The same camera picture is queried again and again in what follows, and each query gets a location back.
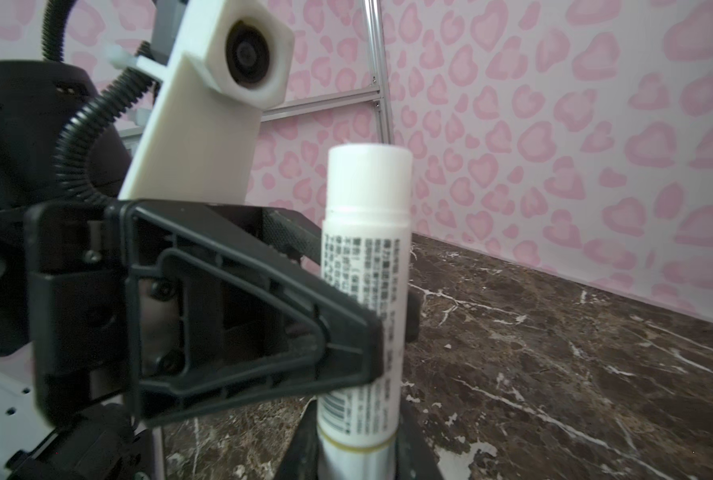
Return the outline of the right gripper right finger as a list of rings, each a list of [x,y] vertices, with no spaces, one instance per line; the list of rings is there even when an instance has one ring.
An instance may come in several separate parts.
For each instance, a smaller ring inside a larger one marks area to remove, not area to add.
[[[396,480],[443,480],[434,452],[417,420],[403,413],[397,437]]]

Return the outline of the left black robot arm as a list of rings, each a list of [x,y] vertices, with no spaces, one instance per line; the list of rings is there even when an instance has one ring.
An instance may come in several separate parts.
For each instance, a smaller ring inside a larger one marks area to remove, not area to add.
[[[388,369],[378,316],[300,267],[304,215],[116,198],[149,87],[0,61],[0,479],[152,479],[156,426]]]

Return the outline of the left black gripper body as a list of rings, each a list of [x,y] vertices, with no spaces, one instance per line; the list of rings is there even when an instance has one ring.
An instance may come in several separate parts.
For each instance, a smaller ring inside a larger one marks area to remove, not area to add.
[[[50,202],[26,216],[36,402],[54,424],[115,395],[126,402],[124,277],[108,240],[108,206]]]

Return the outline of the aluminium frame diagonal bar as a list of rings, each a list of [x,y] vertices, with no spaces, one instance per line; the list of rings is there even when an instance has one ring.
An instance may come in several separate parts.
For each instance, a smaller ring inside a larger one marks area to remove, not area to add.
[[[166,134],[175,133],[212,135],[222,128],[238,128],[240,131],[244,131],[252,129],[252,124],[254,124],[254,128],[257,128],[264,121],[375,102],[378,97],[378,88],[370,86],[348,92],[286,102],[264,112],[260,107],[200,89],[196,105],[188,106],[168,95],[162,100],[162,105],[152,110],[148,126],[124,130],[120,136],[128,139],[140,134],[142,138],[156,140]]]

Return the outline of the left rear aluminium post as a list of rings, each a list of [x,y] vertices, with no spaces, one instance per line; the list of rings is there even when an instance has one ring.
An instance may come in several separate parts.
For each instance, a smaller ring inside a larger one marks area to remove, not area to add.
[[[394,143],[393,114],[390,100],[390,78],[386,58],[386,45],[382,6],[380,0],[363,1],[369,56],[376,88],[379,90],[376,110],[380,142]]]

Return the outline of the white glue stick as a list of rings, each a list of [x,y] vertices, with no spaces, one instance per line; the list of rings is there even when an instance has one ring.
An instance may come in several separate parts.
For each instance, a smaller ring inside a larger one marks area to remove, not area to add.
[[[407,148],[366,143],[336,146],[328,152],[324,222],[406,223],[412,235],[412,180],[413,156]],[[318,478],[393,479],[405,344],[390,344],[385,337],[388,323],[350,300],[374,327],[368,344],[379,360],[379,370],[358,386],[318,398]]]

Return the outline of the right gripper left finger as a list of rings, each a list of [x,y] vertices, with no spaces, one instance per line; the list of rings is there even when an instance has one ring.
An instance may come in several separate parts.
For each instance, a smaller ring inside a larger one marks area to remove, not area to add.
[[[316,399],[308,402],[300,423],[290,440],[274,480],[318,479],[318,424],[316,424]]]

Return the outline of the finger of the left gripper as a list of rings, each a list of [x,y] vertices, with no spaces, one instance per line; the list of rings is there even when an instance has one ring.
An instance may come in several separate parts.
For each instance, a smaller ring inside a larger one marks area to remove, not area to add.
[[[406,223],[312,223],[300,212],[266,208],[262,239],[276,250],[306,256],[322,267],[326,283],[372,309],[388,323],[390,344],[420,336],[423,302],[409,291],[412,235]]]
[[[152,426],[358,386],[378,372],[356,304],[262,239],[266,208],[118,201],[126,402]]]

